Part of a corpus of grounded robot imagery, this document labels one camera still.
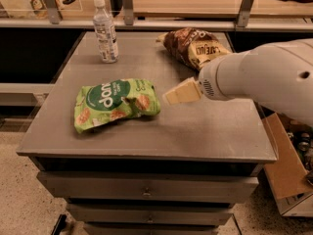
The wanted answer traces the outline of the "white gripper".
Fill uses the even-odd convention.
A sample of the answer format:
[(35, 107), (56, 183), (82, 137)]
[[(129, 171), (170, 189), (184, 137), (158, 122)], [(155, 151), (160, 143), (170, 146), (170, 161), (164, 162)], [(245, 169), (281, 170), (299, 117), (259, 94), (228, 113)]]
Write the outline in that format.
[(215, 58), (202, 67), (199, 82), (193, 77), (185, 79), (165, 92), (163, 101), (168, 105), (196, 102), (201, 98), (201, 91), (211, 100), (249, 99), (243, 72), (243, 60), (248, 54), (249, 51), (245, 51)]

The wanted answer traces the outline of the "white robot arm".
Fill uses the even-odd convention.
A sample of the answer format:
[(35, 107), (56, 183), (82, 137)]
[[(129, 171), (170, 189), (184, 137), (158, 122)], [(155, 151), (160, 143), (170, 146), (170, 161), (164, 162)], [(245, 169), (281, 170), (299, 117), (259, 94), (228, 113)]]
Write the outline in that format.
[(313, 39), (267, 43), (218, 57), (163, 94), (169, 105), (201, 97), (249, 98), (259, 105), (313, 126)]

